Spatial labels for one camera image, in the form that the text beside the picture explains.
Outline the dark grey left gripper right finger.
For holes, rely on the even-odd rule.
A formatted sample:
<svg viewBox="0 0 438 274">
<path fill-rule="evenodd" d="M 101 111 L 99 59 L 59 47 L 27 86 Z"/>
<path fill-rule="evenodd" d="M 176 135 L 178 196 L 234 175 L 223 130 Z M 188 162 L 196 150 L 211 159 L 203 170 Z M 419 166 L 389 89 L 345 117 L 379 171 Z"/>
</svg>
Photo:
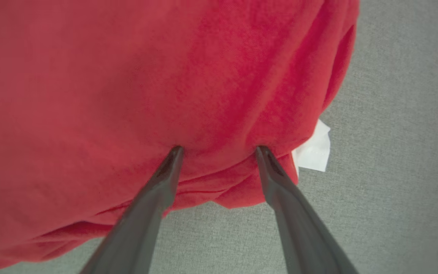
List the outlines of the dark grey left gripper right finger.
<svg viewBox="0 0 438 274">
<path fill-rule="evenodd" d="M 356 274 L 357 270 L 272 151 L 256 149 L 266 203 L 275 212 L 289 274 Z"/>
</svg>

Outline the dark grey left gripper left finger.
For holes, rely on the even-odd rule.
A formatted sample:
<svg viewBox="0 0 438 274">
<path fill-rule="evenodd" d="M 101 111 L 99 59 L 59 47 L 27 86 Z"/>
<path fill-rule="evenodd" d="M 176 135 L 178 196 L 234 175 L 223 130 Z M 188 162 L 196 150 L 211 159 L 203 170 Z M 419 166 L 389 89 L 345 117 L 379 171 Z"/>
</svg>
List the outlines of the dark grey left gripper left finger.
<svg viewBox="0 0 438 274">
<path fill-rule="evenodd" d="M 105 237 L 82 274 L 148 274 L 163 214 L 174 201 L 184 149 L 173 147 Z"/>
</svg>

